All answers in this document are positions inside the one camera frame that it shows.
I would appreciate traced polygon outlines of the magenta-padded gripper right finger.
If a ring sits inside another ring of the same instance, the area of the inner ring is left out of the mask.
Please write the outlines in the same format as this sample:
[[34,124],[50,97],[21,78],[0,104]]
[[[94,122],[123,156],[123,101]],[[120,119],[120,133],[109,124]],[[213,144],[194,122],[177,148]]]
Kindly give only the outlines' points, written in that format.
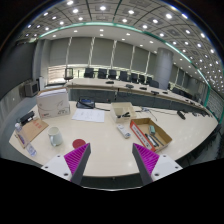
[[136,143],[132,146],[132,154],[138,166],[143,185],[152,183],[182,169],[168,155],[158,155]]

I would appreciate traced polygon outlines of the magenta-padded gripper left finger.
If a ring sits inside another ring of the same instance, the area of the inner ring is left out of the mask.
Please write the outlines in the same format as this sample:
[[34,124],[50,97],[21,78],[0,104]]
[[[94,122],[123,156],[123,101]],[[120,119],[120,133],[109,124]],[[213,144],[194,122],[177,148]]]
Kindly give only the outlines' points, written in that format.
[[87,143],[66,155],[57,154],[42,169],[79,185],[90,154],[91,145]]

